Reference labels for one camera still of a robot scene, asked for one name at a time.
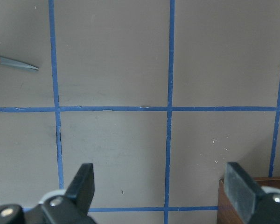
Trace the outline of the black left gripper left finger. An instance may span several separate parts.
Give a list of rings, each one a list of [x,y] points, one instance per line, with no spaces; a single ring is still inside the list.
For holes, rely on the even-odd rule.
[[[46,199],[41,209],[49,224],[93,224],[88,216],[95,192],[93,164],[80,166],[63,194]]]

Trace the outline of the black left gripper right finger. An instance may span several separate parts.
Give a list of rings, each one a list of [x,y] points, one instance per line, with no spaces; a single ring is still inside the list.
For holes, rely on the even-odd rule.
[[[238,163],[228,162],[224,192],[245,224],[280,224],[280,188],[259,185]]]

